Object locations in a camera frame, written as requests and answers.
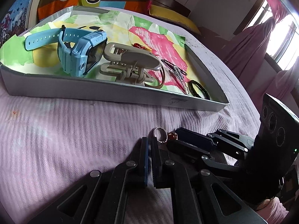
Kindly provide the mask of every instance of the pillow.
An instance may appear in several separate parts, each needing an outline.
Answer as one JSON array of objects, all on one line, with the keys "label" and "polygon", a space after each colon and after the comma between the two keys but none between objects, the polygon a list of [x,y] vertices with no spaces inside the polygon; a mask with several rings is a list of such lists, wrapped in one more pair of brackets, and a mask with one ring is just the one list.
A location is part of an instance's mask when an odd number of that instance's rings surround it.
[{"label": "pillow", "polygon": [[185,29],[191,30],[199,35],[200,31],[197,26],[188,18],[180,15],[179,13],[170,10],[168,8],[151,5],[149,8],[149,14],[154,18],[162,19],[165,21],[173,22],[177,25],[182,26]]}]

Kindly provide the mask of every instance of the bracelet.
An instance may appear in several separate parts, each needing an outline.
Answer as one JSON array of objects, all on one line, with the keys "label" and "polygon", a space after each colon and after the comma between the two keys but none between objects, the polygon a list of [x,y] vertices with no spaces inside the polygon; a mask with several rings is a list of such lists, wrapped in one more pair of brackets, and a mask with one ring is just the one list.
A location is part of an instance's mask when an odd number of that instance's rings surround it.
[{"label": "bracelet", "polygon": [[193,96],[202,99],[202,97],[199,96],[199,94],[195,91],[193,84],[196,85],[203,92],[203,94],[205,95],[205,99],[211,100],[209,94],[207,93],[207,90],[205,90],[204,87],[199,82],[191,80],[191,81],[189,81],[189,86],[190,86],[191,93],[193,94]]}]

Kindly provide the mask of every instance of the wooden furniture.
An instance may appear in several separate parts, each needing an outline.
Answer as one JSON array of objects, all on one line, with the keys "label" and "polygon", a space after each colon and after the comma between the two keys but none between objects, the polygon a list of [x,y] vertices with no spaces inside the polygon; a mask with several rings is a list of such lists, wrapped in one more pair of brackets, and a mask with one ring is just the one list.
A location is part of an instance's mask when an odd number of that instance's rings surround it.
[{"label": "wooden furniture", "polygon": [[185,17],[188,17],[189,14],[191,13],[191,11],[188,8],[186,8],[184,5],[178,3],[175,0],[153,0],[152,4],[156,6],[168,8]]}]

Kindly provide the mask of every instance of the purple bedsheet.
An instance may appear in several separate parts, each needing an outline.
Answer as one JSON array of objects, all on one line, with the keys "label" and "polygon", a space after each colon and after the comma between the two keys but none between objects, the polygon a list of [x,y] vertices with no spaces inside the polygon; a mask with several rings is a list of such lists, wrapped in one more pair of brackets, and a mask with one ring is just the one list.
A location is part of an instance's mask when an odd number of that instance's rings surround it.
[{"label": "purple bedsheet", "polygon": [[[149,105],[10,96],[0,78],[0,201],[16,224],[25,224],[89,171],[123,162],[137,140],[155,127],[207,134],[217,128],[255,137],[259,114],[248,94],[211,51],[184,29],[144,17],[186,37],[227,95],[230,105],[203,112]],[[233,159],[227,157],[228,163]],[[173,223],[170,191],[130,193],[126,223]]]}]

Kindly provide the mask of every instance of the curtain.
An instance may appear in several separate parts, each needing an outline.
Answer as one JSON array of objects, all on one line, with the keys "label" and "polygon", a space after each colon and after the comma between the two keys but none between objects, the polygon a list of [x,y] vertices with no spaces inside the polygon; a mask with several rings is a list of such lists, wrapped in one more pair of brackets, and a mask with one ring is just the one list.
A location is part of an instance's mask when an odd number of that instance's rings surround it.
[{"label": "curtain", "polygon": [[[279,0],[267,0],[273,16],[266,22],[249,27],[235,36],[220,52],[219,58],[231,69],[246,89],[260,69],[267,51],[270,35],[275,25],[286,15],[287,10]],[[249,96],[258,111],[261,111],[263,95],[268,93],[282,99],[291,92],[299,78],[299,58],[289,71],[281,71],[275,78]]]}]

